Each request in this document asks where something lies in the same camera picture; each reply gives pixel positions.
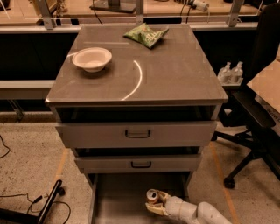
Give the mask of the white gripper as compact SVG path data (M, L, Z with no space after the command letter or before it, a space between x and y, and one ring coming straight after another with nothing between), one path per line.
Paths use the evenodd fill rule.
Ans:
M169 216L171 219L177 220L179 218L180 208L183 200L176 196L171 196L167 192L158 191L158 201L160 203L150 204L146 203L148 211L161 216Z

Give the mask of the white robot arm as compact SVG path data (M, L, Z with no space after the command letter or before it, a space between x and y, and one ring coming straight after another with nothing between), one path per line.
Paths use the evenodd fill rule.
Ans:
M148 211L171 220L183 221L185 224L232 224L207 202L194 205L157 189L148 190L146 199L145 205Z

